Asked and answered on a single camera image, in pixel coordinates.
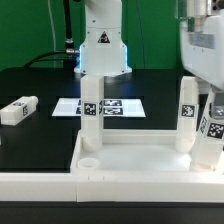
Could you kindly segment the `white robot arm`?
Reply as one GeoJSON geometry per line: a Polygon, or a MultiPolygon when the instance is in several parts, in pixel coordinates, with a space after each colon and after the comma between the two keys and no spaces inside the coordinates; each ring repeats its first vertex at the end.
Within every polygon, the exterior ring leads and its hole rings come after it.
{"type": "MultiPolygon", "coordinates": [[[[80,74],[115,77],[129,73],[121,39],[122,0],[84,0],[86,36],[80,74]]],[[[224,90],[224,0],[176,0],[183,67],[224,90]]]]}

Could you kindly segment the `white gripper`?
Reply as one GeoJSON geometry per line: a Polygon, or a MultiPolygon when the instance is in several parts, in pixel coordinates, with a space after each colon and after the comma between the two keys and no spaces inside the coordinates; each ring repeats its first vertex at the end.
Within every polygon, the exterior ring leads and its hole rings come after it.
{"type": "MultiPolygon", "coordinates": [[[[224,14],[207,17],[201,32],[189,32],[180,23],[183,67],[193,75],[224,90],[224,14]]],[[[224,93],[216,93],[212,117],[224,118],[224,93]]]]}

